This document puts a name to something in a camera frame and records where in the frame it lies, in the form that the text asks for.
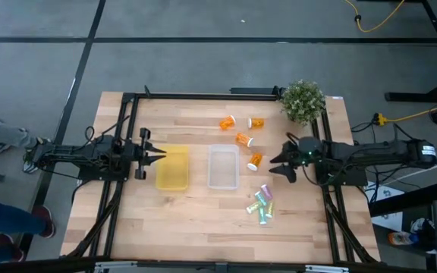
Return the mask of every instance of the potted plant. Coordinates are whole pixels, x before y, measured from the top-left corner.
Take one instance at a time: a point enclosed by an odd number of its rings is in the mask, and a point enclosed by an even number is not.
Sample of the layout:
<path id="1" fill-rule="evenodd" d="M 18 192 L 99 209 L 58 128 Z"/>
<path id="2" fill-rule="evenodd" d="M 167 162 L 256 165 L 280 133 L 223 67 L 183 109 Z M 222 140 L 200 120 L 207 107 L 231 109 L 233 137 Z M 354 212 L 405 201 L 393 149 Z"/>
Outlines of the potted plant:
<path id="1" fill-rule="evenodd" d="M 325 110 L 325 96 L 318 84 L 306 80 L 291 83 L 279 101 L 288 118 L 303 126 L 317 119 Z"/>

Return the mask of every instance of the yellow container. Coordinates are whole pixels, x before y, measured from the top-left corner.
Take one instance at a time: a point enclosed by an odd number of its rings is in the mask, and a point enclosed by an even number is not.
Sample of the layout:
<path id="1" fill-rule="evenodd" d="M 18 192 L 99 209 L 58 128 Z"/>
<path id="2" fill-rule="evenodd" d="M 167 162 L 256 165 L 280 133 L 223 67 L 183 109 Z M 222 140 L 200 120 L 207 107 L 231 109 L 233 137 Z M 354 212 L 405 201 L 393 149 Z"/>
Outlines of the yellow container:
<path id="1" fill-rule="evenodd" d="M 186 190 L 188 187 L 188 146 L 167 145 L 159 149 L 166 157 L 156 162 L 158 190 Z"/>

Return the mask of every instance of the yellow cable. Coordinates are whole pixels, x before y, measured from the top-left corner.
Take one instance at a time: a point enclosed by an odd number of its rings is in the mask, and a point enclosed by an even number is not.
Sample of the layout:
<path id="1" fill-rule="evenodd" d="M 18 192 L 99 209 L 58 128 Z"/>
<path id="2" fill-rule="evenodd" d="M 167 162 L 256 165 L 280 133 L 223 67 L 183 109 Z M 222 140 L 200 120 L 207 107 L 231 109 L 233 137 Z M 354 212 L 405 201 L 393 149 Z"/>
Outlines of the yellow cable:
<path id="1" fill-rule="evenodd" d="M 357 10 L 357 8 L 355 7 L 355 5 L 352 4 L 352 2 L 350 2 L 349 0 L 345 0 L 345 1 L 346 1 L 348 4 L 350 4 L 350 6 L 352 6 L 352 8 L 354 8 L 354 10 L 355 10 L 355 15 L 358 15 L 358 10 Z M 402 6 L 402 4 L 403 4 L 404 2 L 405 2 L 405 0 L 402 0 L 402 1 L 399 3 L 399 5 L 398 5 L 394 10 L 393 10 L 393 12 L 391 12 L 391 13 L 387 16 L 386 19 L 384 19 L 380 24 L 378 24 L 377 26 L 371 28 L 370 30 L 364 30 L 364 29 L 362 28 L 362 26 L 360 25 L 360 19 L 357 19 L 357 27 L 358 27 L 358 29 L 359 29 L 361 32 L 363 32 L 363 33 L 369 33 L 369 32 L 372 32 L 372 31 L 374 31 L 374 30 L 380 28 L 383 24 L 385 24 L 385 22 L 387 22 L 387 20 L 389 20 L 389 19 L 392 17 L 392 15 L 394 15 L 394 14 L 398 11 L 398 9 Z"/>
<path id="2" fill-rule="evenodd" d="M 407 117 L 403 117 L 403 118 L 397 118 L 397 119 L 393 119 L 393 120 L 386 119 L 386 121 L 389 121 L 389 122 L 405 121 L 405 120 L 407 120 L 407 119 L 415 118 L 415 117 L 417 117 L 417 116 L 424 115 L 424 114 L 427 114 L 427 113 L 429 113 L 429 112 L 431 112 L 431 111 L 435 111 L 435 110 L 437 110 L 437 107 L 436 107 L 436 108 L 433 108 L 433 109 L 430 109 L 430 110 L 422 111 L 422 112 L 417 113 L 417 114 L 414 114 L 414 115 L 408 115 Z"/>

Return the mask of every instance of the wooden tabletop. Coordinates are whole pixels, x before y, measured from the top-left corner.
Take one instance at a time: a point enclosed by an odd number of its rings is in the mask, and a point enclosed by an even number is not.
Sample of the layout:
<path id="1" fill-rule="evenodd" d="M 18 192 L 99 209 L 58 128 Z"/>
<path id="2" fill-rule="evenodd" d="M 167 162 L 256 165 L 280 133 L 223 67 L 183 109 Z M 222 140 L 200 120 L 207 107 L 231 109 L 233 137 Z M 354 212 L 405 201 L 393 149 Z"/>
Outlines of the wooden tabletop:
<path id="1" fill-rule="evenodd" d="M 118 116 L 122 93 L 103 92 L 96 113 L 96 135 L 113 125 Z M 326 99 L 334 141 L 352 143 L 344 101 Z M 173 192 L 155 188 L 155 166 L 147 168 L 146 180 L 133 175 L 124 184 L 111 257 L 114 259 L 160 259 L 180 261 L 230 262 L 332 262 L 325 207 L 318 186 L 310 184 L 301 171 L 297 182 L 270 174 L 269 160 L 280 153 L 286 132 L 311 136 L 311 126 L 290 122 L 277 102 L 230 100 L 140 99 L 134 131 L 151 130 L 151 142 L 189 147 L 189 186 Z M 235 128 L 220 130 L 219 121 L 236 118 Z M 247 118 L 265 118 L 260 130 L 248 130 Z M 240 183 L 236 190 L 212 190 L 207 186 L 208 152 L 211 144 L 235 144 L 237 132 L 254 138 L 250 149 L 240 146 Z M 258 171 L 247 163 L 253 152 L 264 157 Z M 313 167 L 307 169 L 314 179 Z M 275 201 L 274 218 L 259 225 L 257 213 L 245 208 L 255 202 L 254 193 L 268 184 Z M 351 230 L 370 255 L 379 259 L 376 239 L 365 196 L 355 187 L 342 187 Z M 82 187 L 68 221 L 61 254 L 73 250 L 96 220 L 102 182 Z M 99 253 L 102 253 L 104 227 Z M 340 253 L 344 254 L 341 232 L 337 229 Z"/>

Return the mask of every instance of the white bottle cap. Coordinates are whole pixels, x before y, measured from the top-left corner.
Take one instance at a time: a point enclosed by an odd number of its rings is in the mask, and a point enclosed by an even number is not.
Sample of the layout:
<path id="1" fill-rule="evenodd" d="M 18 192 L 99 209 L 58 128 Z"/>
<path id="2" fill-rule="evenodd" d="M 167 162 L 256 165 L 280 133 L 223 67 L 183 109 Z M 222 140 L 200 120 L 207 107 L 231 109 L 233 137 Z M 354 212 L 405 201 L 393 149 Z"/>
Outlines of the white bottle cap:
<path id="1" fill-rule="evenodd" d="M 257 166 L 252 163 L 247 163 L 247 167 L 252 171 L 257 171 Z"/>

